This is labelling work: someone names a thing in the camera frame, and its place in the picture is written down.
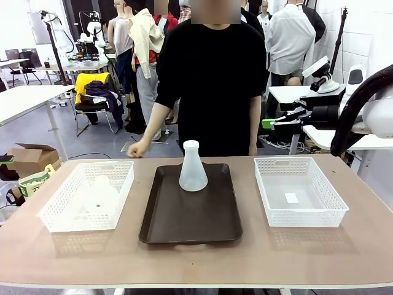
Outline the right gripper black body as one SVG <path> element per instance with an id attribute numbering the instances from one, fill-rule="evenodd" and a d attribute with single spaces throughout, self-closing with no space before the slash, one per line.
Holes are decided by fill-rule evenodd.
<path id="1" fill-rule="evenodd" d="M 310 122 L 316 123 L 336 123 L 339 118 L 338 105 L 315 106 L 309 116 Z"/>

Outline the person's right hand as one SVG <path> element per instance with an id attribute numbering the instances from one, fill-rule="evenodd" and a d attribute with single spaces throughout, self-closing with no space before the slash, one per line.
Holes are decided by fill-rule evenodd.
<path id="1" fill-rule="evenodd" d="M 127 150 L 127 156 L 131 159 L 140 159 L 144 153 L 148 150 L 150 141 L 140 140 L 131 144 Z"/>

